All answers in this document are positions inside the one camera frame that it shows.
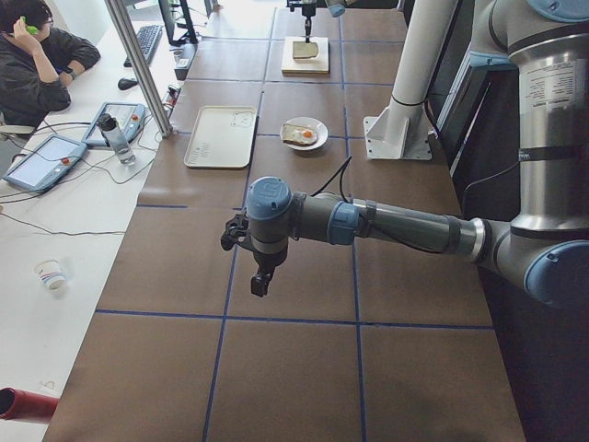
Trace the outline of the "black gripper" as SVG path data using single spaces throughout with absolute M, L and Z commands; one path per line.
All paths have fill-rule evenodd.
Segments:
M 301 13 L 305 17 L 305 43 L 311 42 L 312 17 L 317 13 L 316 0 L 301 0 Z
M 258 264 L 258 270 L 250 279 L 250 291 L 252 295 L 256 297 L 265 297 L 268 295 L 274 270 L 284 263 L 287 252 L 287 248 L 276 253 L 253 251 L 254 260 Z

